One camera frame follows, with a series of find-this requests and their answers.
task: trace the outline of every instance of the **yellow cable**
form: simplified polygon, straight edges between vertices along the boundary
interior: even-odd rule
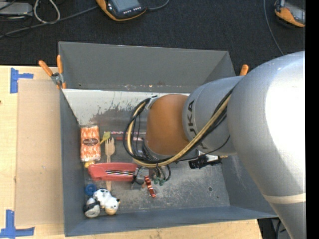
[[[221,113],[226,109],[226,107],[228,105],[228,102],[229,102],[229,99],[230,99],[230,96],[231,95],[229,95],[228,98],[223,102],[223,104],[220,106],[220,108],[217,110],[217,112],[211,117],[211,119],[207,122],[207,124],[202,128],[202,130],[178,154],[176,154],[175,156],[173,156],[172,158],[170,158],[170,159],[168,159],[166,161],[163,161],[163,162],[160,162],[160,163],[156,163],[156,164],[145,163],[145,162],[142,162],[140,160],[137,160],[137,159],[133,158],[134,162],[139,164],[139,165],[141,165],[141,166],[145,166],[145,167],[149,167],[149,168],[155,168],[155,167],[158,167],[158,166],[169,165],[172,162],[174,162],[174,161],[178,160],[179,158],[181,158],[185,153],[187,153],[197,143],[198,140],[200,140],[203,137],[203,135],[209,129],[209,127],[211,125],[213,125],[213,123],[217,120],[217,118],[221,115]],[[143,104],[141,104],[137,108],[137,110],[134,113],[134,115],[137,114],[137,112],[139,111],[139,109],[141,108],[142,105]],[[133,153],[132,152],[132,146],[131,146],[131,130],[132,130],[132,126],[133,126],[133,122],[131,122],[131,124],[129,125],[129,128],[128,128],[128,149],[129,149],[129,151],[131,153]]]

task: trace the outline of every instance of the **red stapler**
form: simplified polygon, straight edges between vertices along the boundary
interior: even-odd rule
[[[132,181],[138,165],[134,163],[111,162],[88,166],[93,181]]]

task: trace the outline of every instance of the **black carpet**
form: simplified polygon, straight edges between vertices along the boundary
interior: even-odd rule
[[[35,2],[17,1],[31,5]],[[61,18],[97,6],[95,0],[53,1],[59,7]],[[139,1],[148,7],[157,7],[166,2]],[[283,54],[305,50],[306,27],[291,28],[278,22],[274,13],[275,1],[169,0],[165,7],[125,22],[111,20],[98,7],[76,17],[40,27],[34,27],[41,24],[34,17],[9,20],[2,16],[0,64],[37,65],[38,60],[44,60],[49,66],[56,66],[58,42],[72,41],[226,50],[229,51],[236,74],[239,74],[243,64],[253,69]],[[287,1],[306,9],[306,0]],[[37,12],[46,21],[56,17],[48,0],[42,0]],[[25,31],[9,34],[23,27],[27,27]]]

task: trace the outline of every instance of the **snack bag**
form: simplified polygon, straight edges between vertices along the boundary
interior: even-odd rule
[[[99,161],[101,159],[101,146],[99,127],[97,125],[81,128],[81,161]]]

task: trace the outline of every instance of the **red clip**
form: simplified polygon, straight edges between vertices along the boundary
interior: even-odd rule
[[[133,163],[111,162],[88,166],[88,173],[93,181],[132,181],[138,166]]]
[[[151,197],[156,197],[156,193],[155,193],[155,190],[152,187],[152,182],[151,182],[149,176],[148,175],[144,176],[144,180],[146,182],[146,186],[147,186],[147,188],[149,190],[150,196]]]

